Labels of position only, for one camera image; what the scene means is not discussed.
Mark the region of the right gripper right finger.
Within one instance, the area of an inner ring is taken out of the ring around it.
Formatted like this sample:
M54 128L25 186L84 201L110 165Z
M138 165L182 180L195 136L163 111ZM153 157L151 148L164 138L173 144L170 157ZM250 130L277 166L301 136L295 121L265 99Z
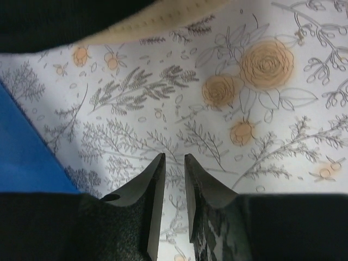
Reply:
M196 260L347 260L345 194L239 194L184 159Z

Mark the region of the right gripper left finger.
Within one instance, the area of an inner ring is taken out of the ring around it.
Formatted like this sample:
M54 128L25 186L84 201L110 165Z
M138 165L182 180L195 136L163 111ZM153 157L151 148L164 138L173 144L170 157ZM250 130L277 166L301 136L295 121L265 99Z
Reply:
M166 156L102 198L1 194L1 260L157 260Z

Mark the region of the blue plastic bin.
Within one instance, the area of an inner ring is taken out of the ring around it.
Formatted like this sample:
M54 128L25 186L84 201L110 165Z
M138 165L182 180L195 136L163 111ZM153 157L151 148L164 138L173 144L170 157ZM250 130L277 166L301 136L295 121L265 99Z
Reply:
M79 193L3 86L1 192Z

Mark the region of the black hat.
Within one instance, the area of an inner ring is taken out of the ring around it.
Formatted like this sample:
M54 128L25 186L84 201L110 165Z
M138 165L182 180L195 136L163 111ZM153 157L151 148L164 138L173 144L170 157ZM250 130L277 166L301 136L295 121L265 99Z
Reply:
M1 1L1 53L36 53L79 41L153 1Z

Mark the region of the beige bucket hat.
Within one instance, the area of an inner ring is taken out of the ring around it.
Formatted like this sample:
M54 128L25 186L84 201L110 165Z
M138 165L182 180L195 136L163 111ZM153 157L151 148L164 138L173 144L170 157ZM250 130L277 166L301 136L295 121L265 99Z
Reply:
M227 0L155 1L129 18L85 37L77 43L82 45L121 44L149 38L196 22L228 3Z

